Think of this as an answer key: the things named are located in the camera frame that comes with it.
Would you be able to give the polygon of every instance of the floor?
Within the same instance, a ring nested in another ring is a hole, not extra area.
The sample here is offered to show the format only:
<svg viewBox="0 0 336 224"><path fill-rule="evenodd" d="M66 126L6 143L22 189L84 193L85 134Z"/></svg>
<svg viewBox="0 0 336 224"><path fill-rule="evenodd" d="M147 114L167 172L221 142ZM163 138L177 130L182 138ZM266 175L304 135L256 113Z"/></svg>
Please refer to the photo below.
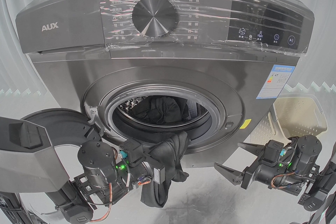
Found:
<svg viewBox="0 0 336 224"><path fill-rule="evenodd" d="M305 89L301 85L293 89L287 87L283 90L283 93L314 94L321 103L328 122L328 132L320 138L323 150L317 163L324 167L330 158L332 147L336 141L334 135L336 129L336 121L334 120L336 116L336 94L330 90L328 92L328 87ZM2 96L0 104L16 107L16 102L22 102L20 98L22 97L18 96L16 100L11 98L9 101ZM35 106L30 110L57 106L51 95L31 96L23 99L31 99L31 102L34 102ZM31 113L30 110L19 109L15 111L14 115L14 112L11 112L10 109L7 112L1 112L0 116L19 118ZM66 147L59 148L57 151L61 161L63 163L67 162L65 168L70 176L79 174L81 167L76 160L77 149ZM253 155L238 149L226 161L225 165L243 170L253 160ZM257 182L253 183L248 190L244 190L239 186L233 186L211 167L187 169L186 171L190 174L190 177L185 183L172 183L168 202L163 209L149 208L142 204L140 202L141 189L138 189L130 192L116 205L112 206L111 214L105 222L136 222L137 224L287 224L292 221L302 223L309 219L310 213L297 204L298 197L293 197L279 190L269 190L265 185ZM25 194L23 195L23 201L25 204L31 204L40 213L53 211L53 206L46 199L44 193ZM100 208L95 211L95 218L99 218L105 212L106 208ZM8 224L7 219L3 219L3 217L3 213L0 212L1 223ZM67 223L65 220L58 219L57 216L55 218L52 224Z"/></svg>

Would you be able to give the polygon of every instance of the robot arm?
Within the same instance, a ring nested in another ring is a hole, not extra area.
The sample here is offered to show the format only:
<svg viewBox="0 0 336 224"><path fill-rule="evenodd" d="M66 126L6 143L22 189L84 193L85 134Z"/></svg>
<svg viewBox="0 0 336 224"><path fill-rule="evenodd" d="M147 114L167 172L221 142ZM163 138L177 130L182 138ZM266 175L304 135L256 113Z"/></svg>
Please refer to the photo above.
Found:
<svg viewBox="0 0 336 224"><path fill-rule="evenodd" d="M335 150L329 163L319 173L320 167L315 161L322 150L321 142L312 135L290 139L286 146L275 140L270 140L265 146L238 143L239 147L257 156L251 166L239 172L215 163L215 169L232 184L241 185L244 189L259 181L270 189L298 196L306 185L298 204L307 211L317 211L304 224L328 224L336 215L336 193L328 196L336 184Z"/></svg>
<svg viewBox="0 0 336 224"><path fill-rule="evenodd" d="M141 201L151 207L163 207L171 181L183 182L188 177L180 164L190 142L186 132L151 148L129 139L119 145L119 154L102 141L86 141L77 155L84 173L70 182L44 127L3 117L0 126L0 192L45 192L71 224L91 221L97 206L113 205L141 185ZM92 202L90 195L94 193L102 204ZM0 208L8 217L14 213L29 215L21 205L9 208L5 203ZM26 223L35 224L34 216Z"/></svg>

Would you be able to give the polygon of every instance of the front-load washing machine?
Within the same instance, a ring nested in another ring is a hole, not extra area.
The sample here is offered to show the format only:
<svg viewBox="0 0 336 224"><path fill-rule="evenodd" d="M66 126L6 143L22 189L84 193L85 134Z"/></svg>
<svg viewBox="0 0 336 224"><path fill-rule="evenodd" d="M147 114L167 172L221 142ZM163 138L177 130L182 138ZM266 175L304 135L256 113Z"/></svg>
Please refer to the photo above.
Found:
<svg viewBox="0 0 336 224"><path fill-rule="evenodd" d="M115 144L186 131L186 167L223 163L246 139L313 22L299 0L34 0L16 18L22 51L65 113Z"/></svg>

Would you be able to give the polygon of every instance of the washing machine door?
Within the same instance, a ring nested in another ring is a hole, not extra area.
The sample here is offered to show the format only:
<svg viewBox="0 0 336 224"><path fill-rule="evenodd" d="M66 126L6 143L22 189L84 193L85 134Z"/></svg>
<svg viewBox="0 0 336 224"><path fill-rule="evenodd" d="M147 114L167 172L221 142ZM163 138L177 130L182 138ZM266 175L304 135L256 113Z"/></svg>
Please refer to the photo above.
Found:
<svg viewBox="0 0 336 224"><path fill-rule="evenodd" d="M221 143L241 126L244 105L238 93L224 81L183 68L180 64L187 64L186 59L171 60L165 66L150 59L129 61L134 67L99 79L83 98L83 110L89 117L100 119L96 123L114 143L134 138L153 145L186 131L191 139L186 154L191 154ZM146 102L153 106L153 100L157 102L162 97L184 100L187 118L157 123L134 115L136 107Z"/></svg>
<svg viewBox="0 0 336 224"><path fill-rule="evenodd" d="M96 126L89 122L90 119L71 109L45 109L27 115L22 120L43 126L54 147L62 145L80 147L86 141L101 140Z"/></svg>

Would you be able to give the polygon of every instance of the laundry basket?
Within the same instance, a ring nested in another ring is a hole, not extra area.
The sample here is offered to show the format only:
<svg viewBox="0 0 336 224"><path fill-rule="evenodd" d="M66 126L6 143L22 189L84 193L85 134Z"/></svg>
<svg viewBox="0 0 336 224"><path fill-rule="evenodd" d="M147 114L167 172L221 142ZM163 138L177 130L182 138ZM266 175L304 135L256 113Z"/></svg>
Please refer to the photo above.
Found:
<svg viewBox="0 0 336 224"><path fill-rule="evenodd" d="M328 129L321 105L313 95L287 95L277 98L271 110L254 128L251 143L276 140L287 144L289 137L321 136Z"/></svg>

